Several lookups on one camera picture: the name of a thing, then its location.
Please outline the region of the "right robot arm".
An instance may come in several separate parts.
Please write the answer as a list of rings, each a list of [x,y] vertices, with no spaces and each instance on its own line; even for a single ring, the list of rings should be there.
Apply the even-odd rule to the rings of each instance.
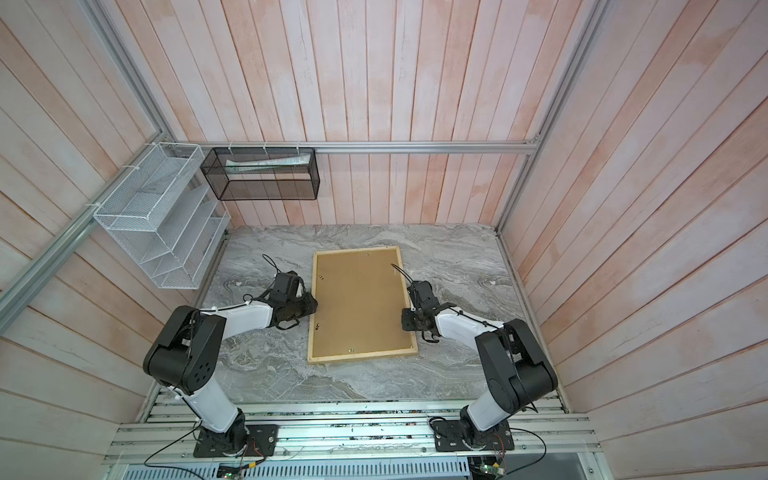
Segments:
[[[486,390],[461,409],[457,420],[428,420],[435,449],[512,450],[508,419],[558,388],[555,370],[533,331],[519,318],[492,321],[470,315],[453,303],[442,303],[425,280],[409,280],[407,292],[411,306],[402,311],[403,329],[419,332],[428,343],[447,338],[472,349],[486,381]]]

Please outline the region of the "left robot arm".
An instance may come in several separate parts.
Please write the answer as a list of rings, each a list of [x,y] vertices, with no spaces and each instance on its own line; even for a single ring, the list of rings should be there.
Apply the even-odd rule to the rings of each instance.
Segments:
[[[226,456],[241,455],[249,437],[244,412],[214,378],[221,346],[231,337],[269,328],[288,330],[318,303],[294,271],[279,271],[260,295],[222,308],[176,308],[143,361],[144,372],[175,392],[200,422],[200,438]]]

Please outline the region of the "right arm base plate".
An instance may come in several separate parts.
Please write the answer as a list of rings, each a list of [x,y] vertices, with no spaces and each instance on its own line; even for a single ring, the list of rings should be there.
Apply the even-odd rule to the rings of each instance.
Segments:
[[[487,431],[479,431],[466,420],[431,417],[428,425],[433,432],[435,449],[438,452],[497,451],[504,453],[514,449],[511,430],[503,423]]]

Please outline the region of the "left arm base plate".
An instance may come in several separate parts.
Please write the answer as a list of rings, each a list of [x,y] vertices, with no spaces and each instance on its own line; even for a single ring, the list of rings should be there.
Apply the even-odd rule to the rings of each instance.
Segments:
[[[278,432],[279,426],[276,424],[234,425],[225,433],[202,428],[193,457],[270,457],[275,451]]]

